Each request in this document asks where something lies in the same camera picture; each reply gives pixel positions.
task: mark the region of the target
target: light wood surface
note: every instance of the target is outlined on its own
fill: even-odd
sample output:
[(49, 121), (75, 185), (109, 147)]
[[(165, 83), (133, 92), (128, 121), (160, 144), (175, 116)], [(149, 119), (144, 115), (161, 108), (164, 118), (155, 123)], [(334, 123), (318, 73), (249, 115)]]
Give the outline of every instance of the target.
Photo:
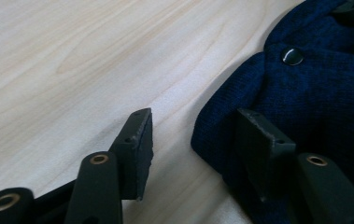
[(40, 196), (151, 107), (144, 201), (124, 223), (249, 223), (191, 149), (198, 112), (300, 0), (0, 0), (0, 189)]

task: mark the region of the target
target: metal button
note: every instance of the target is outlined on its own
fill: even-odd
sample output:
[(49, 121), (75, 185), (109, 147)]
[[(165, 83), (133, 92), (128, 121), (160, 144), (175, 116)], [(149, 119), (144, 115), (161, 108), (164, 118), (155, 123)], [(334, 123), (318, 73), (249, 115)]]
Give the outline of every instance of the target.
[(303, 54), (296, 48), (286, 48), (281, 53), (282, 62), (294, 66), (301, 63), (304, 59)]

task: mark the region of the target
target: blue garment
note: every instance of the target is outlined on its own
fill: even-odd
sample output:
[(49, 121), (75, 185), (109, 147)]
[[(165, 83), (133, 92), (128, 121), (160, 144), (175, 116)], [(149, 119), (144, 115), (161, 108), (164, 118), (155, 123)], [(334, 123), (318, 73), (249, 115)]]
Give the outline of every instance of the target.
[[(354, 27), (330, 15), (344, 0), (307, 0), (268, 36), (200, 112), (192, 148), (238, 196), (255, 223), (290, 223), (284, 201), (261, 203), (233, 150), (236, 109), (264, 114), (298, 146), (335, 161), (354, 184)], [(282, 62), (299, 49), (304, 60)]]

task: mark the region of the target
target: snap button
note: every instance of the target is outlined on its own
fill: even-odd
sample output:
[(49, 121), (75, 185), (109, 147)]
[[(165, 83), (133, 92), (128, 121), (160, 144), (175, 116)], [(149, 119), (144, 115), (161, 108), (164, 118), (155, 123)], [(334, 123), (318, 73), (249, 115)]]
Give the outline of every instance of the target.
[(294, 66), (301, 63), (304, 59), (303, 54), (296, 48), (285, 48), (281, 53), (282, 62)]

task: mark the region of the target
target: dark blue fabric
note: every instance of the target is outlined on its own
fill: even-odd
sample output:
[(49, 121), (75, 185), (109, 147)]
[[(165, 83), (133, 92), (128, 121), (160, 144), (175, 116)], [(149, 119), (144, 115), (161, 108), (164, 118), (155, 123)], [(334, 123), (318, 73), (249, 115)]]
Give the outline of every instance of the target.
[[(334, 160), (354, 183), (354, 28), (330, 12), (345, 1), (307, 0), (268, 36), (264, 51), (244, 62), (200, 112), (191, 146), (238, 190), (253, 221), (289, 223), (284, 201), (261, 203), (232, 149), (236, 109), (264, 114), (297, 143)], [(299, 49), (296, 66), (281, 61)]]

